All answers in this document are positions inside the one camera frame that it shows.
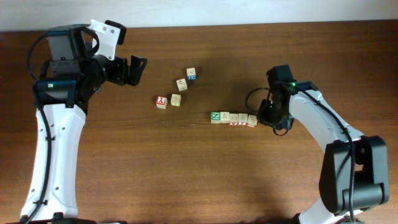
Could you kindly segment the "red bottom wooden block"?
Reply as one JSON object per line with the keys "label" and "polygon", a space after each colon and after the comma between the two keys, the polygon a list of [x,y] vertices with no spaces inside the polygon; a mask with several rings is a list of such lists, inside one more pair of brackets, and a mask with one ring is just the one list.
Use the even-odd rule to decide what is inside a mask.
{"label": "red bottom wooden block", "polygon": [[248,114],[247,113],[239,113],[238,114],[238,124],[240,126],[246,126],[248,123]]}

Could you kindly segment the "red X wooden block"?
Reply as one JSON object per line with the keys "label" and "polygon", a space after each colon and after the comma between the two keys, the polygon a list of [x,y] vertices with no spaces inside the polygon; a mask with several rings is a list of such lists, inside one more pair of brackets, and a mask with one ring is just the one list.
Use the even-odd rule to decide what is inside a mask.
{"label": "red X wooden block", "polygon": [[239,123],[239,115],[237,113],[230,113],[229,114],[229,125],[237,126],[238,123]]}

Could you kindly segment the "yellow sided wooden block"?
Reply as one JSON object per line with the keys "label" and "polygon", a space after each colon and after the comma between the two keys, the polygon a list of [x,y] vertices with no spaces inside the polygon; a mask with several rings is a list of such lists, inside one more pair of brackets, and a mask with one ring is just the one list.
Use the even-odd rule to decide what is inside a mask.
{"label": "yellow sided wooden block", "polygon": [[230,113],[221,111],[220,112],[220,123],[229,123],[230,121]]}

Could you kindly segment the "green Z wooden block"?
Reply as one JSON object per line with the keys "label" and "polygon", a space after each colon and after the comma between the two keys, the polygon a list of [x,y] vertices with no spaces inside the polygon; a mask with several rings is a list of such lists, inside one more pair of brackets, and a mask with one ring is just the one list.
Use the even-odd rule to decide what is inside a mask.
{"label": "green Z wooden block", "polygon": [[211,112],[211,123],[212,124],[220,124],[221,123],[221,113],[220,112]]}

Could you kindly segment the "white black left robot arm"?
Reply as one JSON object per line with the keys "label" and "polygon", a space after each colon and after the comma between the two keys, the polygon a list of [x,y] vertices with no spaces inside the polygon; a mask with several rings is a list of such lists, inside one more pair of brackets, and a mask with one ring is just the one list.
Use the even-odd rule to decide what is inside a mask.
{"label": "white black left robot arm", "polygon": [[44,32],[51,57],[32,87],[37,147],[21,223],[80,223],[76,162],[89,100],[105,82],[138,85],[147,65],[144,57],[116,56],[126,31],[117,22],[93,20]]}

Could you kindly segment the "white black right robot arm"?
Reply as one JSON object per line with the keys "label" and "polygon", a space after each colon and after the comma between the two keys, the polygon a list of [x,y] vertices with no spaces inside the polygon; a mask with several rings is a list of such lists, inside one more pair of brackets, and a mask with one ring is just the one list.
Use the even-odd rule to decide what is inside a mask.
{"label": "white black right robot arm", "polygon": [[310,81],[298,82],[288,65],[266,73],[268,96],[257,112],[274,133],[289,132],[295,120],[304,125],[324,156],[320,198],[293,223],[357,223],[355,216],[389,200],[387,146],[379,136],[365,136],[350,126]]}

